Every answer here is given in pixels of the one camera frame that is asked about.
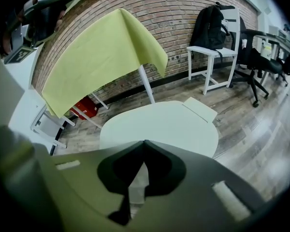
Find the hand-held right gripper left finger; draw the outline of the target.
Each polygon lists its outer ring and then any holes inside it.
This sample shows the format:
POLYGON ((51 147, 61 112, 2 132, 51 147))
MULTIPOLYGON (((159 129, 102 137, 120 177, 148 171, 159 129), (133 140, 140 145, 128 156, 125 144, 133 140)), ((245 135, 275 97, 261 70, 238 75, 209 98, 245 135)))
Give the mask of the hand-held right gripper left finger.
POLYGON ((50 158, 50 190, 65 232, 143 232, 130 217, 132 165, 142 141, 50 158))

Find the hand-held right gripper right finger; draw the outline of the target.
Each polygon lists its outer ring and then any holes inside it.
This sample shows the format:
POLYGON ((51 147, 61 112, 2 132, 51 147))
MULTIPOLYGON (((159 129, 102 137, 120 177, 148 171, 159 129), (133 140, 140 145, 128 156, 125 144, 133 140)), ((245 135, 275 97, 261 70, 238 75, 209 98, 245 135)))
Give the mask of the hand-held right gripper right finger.
POLYGON ((245 180, 209 157, 146 140, 145 146, 169 154, 176 163, 168 172, 185 176, 172 192, 146 197, 135 216, 139 232, 237 232, 248 227, 265 205, 245 180))

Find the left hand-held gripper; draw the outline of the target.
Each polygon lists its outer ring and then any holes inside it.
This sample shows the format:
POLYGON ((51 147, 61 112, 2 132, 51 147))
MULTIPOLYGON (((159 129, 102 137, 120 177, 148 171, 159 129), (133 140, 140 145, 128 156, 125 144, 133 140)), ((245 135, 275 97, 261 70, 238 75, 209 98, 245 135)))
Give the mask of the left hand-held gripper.
POLYGON ((3 34, 3 52, 5 64, 22 62, 53 35, 54 27, 63 5, 73 0, 28 0, 24 4, 24 13, 32 13, 30 19, 22 18, 20 22, 3 34))

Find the person's left hand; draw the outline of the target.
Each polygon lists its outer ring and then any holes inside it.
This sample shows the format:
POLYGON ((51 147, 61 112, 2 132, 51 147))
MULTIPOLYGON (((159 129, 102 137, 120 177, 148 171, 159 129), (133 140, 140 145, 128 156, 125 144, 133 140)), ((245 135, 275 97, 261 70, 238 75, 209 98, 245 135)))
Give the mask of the person's left hand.
POLYGON ((57 18, 57 21, 56 21, 56 24, 55 24, 55 27, 54 27, 54 32, 58 31, 60 25, 62 24, 62 19, 63 19, 63 16, 65 15, 65 11, 62 10, 59 15, 58 15, 58 18, 57 18))

